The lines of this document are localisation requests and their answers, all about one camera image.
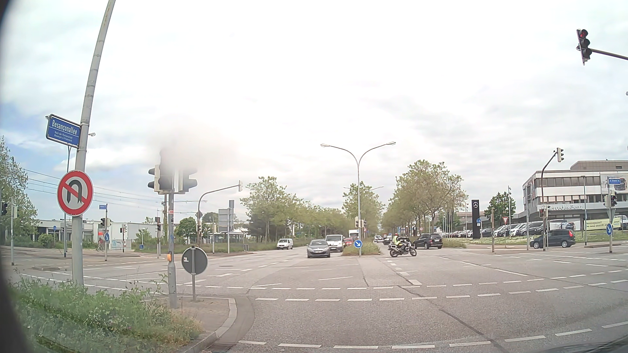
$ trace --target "white van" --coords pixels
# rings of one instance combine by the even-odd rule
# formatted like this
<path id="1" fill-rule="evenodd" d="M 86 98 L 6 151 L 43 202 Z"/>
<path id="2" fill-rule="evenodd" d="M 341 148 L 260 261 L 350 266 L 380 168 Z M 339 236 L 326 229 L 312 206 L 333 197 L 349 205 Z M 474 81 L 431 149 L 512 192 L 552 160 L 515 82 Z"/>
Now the white van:
<path id="1" fill-rule="evenodd" d="M 329 252 L 340 251 L 342 253 L 342 234 L 330 234 L 325 237 L 327 245 L 329 245 Z"/>
<path id="2" fill-rule="evenodd" d="M 285 238 L 285 239 L 279 239 L 279 241 L 277 242 L 277 250 L 280 249 L 292 249 L 292 247 L 294 246 L 294 243 L 292 242 L 292 239 L 290 238 Z"/>

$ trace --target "curb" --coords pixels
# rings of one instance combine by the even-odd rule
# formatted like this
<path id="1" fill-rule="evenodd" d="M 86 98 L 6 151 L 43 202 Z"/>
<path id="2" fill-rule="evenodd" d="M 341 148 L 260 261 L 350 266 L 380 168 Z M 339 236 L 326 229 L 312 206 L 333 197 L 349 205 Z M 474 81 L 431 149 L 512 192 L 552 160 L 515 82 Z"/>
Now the curb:
<path id="1" fill-rule="evenodd" d="M 191 297 L 191 295 L 178 295 L 178 296 Z M 176 353 L 201 353 L 203 350 L 209 347 L 212 343 L 216 342 L 220 338 L 220 336 L 222 336 L 227 330 L 229 330 L 231 328 L 231 325 L 234 324 L 237 318 L 237 307 L 236 307 L 235 299 L 217 297 L 217 296 L 198 296 L 198 295 L 197 295 L 197 298 L 227 299 L 229 301 L 229 316 L 227 317 L 227 320 L 225 320 L 225 322 L 222 323 L 222 326 L 220 326 L 216 331 L 205 332 L 204 334 L 200 334 L 194 341 L 176 350 L 175 351 Z"/>

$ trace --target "curved lamp pole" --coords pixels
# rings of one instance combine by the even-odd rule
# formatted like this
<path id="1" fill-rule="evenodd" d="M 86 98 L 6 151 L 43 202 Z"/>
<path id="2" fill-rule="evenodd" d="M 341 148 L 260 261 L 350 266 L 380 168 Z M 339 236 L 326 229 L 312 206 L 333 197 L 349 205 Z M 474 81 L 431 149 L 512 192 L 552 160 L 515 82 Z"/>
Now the curved lamp pole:
<path id="1" fill-rule="evenodd" d="M 366 155 L 368 152 L 376 149 L 376 148 L 380 148 L 380 147 L 384 147 L 384 146 L 388 146 L 388 145 L 394 145 L 397 142 L 395 141 L 391 141 L 388 143 L 384 143 L 384 144 L 380 144 L 379 146 L 373 147 L 371 149 L 368 149 L 366 152 L 362 153 L 362 156 L 360 156 L 360 159 L 357 159 L 355 157 L 355 155 L 353 153 L 351 153 L 351 151 L 349 151 L 348 149 L 344 149 L 344 148 L 340 148 L 340 147 L 336 147 L 336 146 L 332 146 L 331 144 L 326 144 L 326 143 L 322 143 L 320 144 L 321 147 L 333 147 L 333 148 L 337 148 L 337 149 L 341 149 L 343 151 L 349 152 L 349 154 L 351 155 L 351 157 L 354 158 L 355 160 L 355 164 L 357 165 L 357 218 L 358 220 L 362 219 L 362 214 L 360 212 L 360 163 L 362 162 L 362 158 L 364 157 L 364 155 Z M 358 239 L 362 240 L 362 228 L 358 227 Z M 358 249 L 358 255 L 362 256 L 362 248 L 360 247 Z"/>
<path id="2" fill-rule="evenodd" d="M 230 187 L 220 188 L 220 189 L 216 189 L 216 190 L 208 191 L 208 192 L 204 193 L 203 195 L 201 195 L 201 196 L 198 198 L 198 206 L 197 206 L 197 244 L 198 244 L 199 246 L 200 246 L 200 236 L 201 236 L 201 230 L 202 230 L 202 227 L 200 226 L 200 218 L 201 218 L 201 216 L 202 216 L 202 214 L 200 213 L 200 202 L 201 202 L 201 200 L 203 199 L 203 196 L 207 195 L 208 193 L 218 192 L 218 191 L 226 190 L 226 189 L 229 189 L 229 188 L 235 188 L 235 187 L 237 187 L 237 190 L 238 190 L 239 192 L 241 192 L 241 191 L 242 191 L 242 186 L 243 186 L 243 185 L 242 185 L 242 180 L 238 180 L 237 185 L 232 185 L 232 186 L 230 186 Z M 213 253 L 214 253 L 214 240 L 212 239 L 212 254 L 213 254 Z"/>

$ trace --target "street lamp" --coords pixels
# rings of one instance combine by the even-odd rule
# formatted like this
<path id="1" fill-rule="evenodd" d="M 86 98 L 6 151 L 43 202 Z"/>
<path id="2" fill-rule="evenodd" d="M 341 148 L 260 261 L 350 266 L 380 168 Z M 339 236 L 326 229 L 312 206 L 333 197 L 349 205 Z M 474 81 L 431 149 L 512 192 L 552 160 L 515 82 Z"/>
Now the street lamp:
<path id="1" fill-rule="evenodd" d="M 392 146 L 394 144 L 396 144 L 397 142 L 395 141 L 391 141 L 388 143 L 384 143 L 384 144 L 380 144 L 379 146 L 373 147 L 371 149 L 368 149 L 366 152 L 362 153 L 362 156 L 360 157 L 360 159 L 358 160 L 355 155 L 353 153 L 351 153 L 351 151 L 349 151 L 348 149 L 344 149 L 344 148 L 340 148 L 340 147 L 336 147 L 336 146 L 332 146 L 331 144 L 327 144 L 327 143 L 322 143 L 320 144 L 321 147 L 333 147 L 333 148 L 337 148 L 337 149 L 341 149 L 343 151 L 349 152 L 349 154 L 351 155 L 351 157 L 354 158 L 355 160 L 355 164 L 357 165 L 357 218 L 358 219 L 362 219 L 362 214 L 360 213 L 360 162 L 362 162 L 362 158 L 364 157 L 364 155 L 366 155 L 369 151 L 372 151 L 376 148 L 380 148 L 380 147 L 384 147 L 384 146 Z M 358 239 L 362 239 L 362 228 L 360 227 L 358 229 L 358 233 L 357 233 L 357 237 Z M 362 256 L 362 248 L 360 247 L 358 249 L 358 255 Z"/>

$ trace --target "red circular sign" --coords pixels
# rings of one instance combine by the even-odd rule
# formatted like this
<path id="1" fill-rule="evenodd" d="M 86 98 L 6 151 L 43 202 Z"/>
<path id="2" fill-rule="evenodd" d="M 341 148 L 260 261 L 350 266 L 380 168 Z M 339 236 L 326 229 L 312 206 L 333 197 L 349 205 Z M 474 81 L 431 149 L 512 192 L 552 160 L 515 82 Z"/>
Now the red circular sign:
<path id="1" fill-rule="evenodd" d="M 82 215 L 87 211 L 94 197 L 94 187 L 89 176 L 73 170 L 61 178 L 57 187 L 57 202 L 68 215 Z"/>

